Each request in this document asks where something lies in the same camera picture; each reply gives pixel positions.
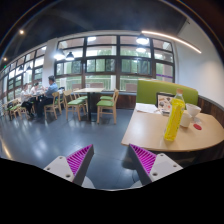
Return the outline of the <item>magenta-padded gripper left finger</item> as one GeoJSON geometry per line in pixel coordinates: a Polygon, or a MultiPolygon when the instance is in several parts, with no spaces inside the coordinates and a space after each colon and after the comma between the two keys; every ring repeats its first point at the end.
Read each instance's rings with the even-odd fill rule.
{"type": "Polygon", "coordinates": [[[58,156],[44,170],[79,186],[93,186],[92,181],[86,176],[93,155],[94,148],[90,144],[67,157],[58,156]]]}

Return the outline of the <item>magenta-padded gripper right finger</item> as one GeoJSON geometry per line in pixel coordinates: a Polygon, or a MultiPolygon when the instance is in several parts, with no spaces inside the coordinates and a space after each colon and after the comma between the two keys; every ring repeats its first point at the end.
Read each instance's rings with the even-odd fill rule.
{"type": "Polygon", "coordinates": [[[147,185],[182,169],[164,153],[154,154],[133,144],[128,146],[128,152],[142,185],[147,185]]]}

